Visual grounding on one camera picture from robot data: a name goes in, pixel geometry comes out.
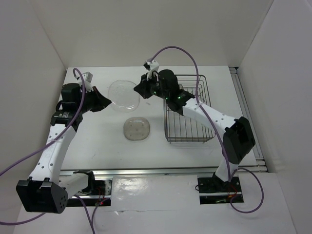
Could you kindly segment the clear glass plate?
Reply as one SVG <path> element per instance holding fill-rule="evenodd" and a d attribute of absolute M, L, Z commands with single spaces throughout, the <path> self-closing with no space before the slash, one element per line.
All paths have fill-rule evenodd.
<path fill-rule="evenodd" d="M 108 89 L 108 99 L 111 107 L 117 112 L 133 112 L 140 103 L 140 96 L 134 91 L 135 83 L 128 80 L 117 80 Z"/>

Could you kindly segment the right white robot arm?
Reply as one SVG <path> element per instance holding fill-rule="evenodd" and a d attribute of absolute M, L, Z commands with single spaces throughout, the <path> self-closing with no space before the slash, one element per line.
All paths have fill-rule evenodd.
<path fill-rule="evenodd" d="M 255 146 L 248 119 L 227 116 L 200 101 L 195 92 L 190 93 L 182 89 L 177 76 L 168 69 L 143 74 L 134 91 L 144 99 L 159 97 L 173 112 L 193 119 L 214 131 L 224 158 L 214 173 L 213 186 L 218 191 L 224 191 L 242 159 Z"/>

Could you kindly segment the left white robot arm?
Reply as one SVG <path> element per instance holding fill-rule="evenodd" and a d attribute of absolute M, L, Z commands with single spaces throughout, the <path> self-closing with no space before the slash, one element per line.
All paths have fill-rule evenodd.
<path fill-rule="evenodd" d="M 17 193 L 27 212 L 56 213 L 64 211 L 68 199 L 83 192 L 96 190 L 94 173 L 76 170 L 68 178 L 60 179 L 60 171 L 67 150 L 74 139 L 86 112 L 99 112 L 111 101 L 90 82 L 63 85 L 61 100 L 51 117 L 48 147 L 26 180 L 19 180 Z"/>

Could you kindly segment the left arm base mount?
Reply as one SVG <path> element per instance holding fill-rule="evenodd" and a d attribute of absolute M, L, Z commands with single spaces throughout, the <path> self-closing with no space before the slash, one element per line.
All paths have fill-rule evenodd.
<path fill-rule="evenodd" d="M 90 191 L 79 191 L 76 193 L 87 207 L 109 207 L 111 206 L 113 180 L 111 178 L 96 179 L 94 187 Z"/>

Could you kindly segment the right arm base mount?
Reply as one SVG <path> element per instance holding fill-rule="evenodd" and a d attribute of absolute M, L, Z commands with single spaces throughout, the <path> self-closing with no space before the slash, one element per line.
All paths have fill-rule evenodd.
<path fill-rule="evenodd" d="M 223 182 L 215 176 L 198 177 L 195 190 L 199 193 L 200 205 L 243 203 L 244 198 L 239 177 L 234 176 L 230 182 Z"/>

